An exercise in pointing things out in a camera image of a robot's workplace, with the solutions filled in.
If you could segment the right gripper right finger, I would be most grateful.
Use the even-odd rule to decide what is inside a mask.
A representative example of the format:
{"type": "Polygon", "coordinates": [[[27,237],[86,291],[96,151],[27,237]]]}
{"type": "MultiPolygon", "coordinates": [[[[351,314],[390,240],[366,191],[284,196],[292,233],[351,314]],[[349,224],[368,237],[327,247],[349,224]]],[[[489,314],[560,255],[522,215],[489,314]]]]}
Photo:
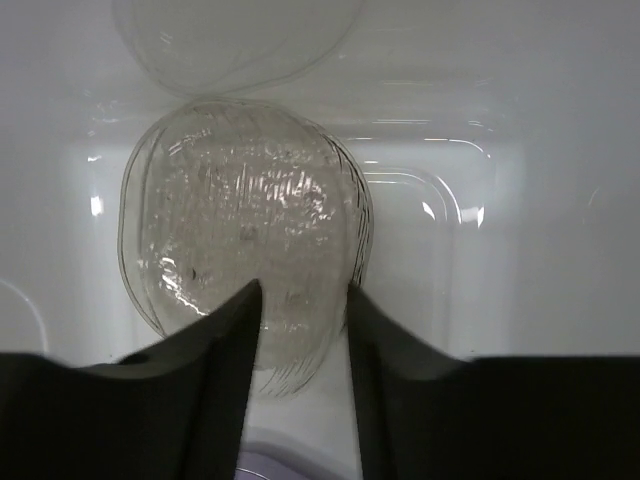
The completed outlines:
{"type": "Polygon", "coordinates": [[[635,356],[460,360],[359,288],[347,334],[366,479],[635,479],[635,356]]]}

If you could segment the clear plate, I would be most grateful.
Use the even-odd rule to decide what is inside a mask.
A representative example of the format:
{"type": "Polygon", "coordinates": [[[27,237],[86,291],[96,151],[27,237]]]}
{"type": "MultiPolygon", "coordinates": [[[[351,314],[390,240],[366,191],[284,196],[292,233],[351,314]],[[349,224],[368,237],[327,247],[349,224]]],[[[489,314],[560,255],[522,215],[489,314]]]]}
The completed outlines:
{"type": "Polygon", "coordinates": [[[129,53],[157,85],[184,97],[281,83],[348,36],[362,1],[115,1],[129,53]]]}
{"type": "Polygon", "coordinates": [[[158,119],[134,147],[119,267],[136,310],[163,337],[258,281],[253,394],[287,398],[339,337],[373,230],[365,175],[335,136],[273,104],[206,98],[158,119]]]}

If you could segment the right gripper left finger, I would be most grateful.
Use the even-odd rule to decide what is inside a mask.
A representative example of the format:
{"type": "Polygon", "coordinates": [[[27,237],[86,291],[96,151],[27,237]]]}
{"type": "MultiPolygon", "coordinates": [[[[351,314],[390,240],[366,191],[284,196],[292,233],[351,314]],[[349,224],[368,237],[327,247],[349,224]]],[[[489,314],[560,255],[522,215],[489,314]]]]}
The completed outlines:
{"type": "Polygon", "coordinates": [[[1,357],[5,479],[231,479],[262,313],[251,281],[217,310],[119,362],[1,357]]]}

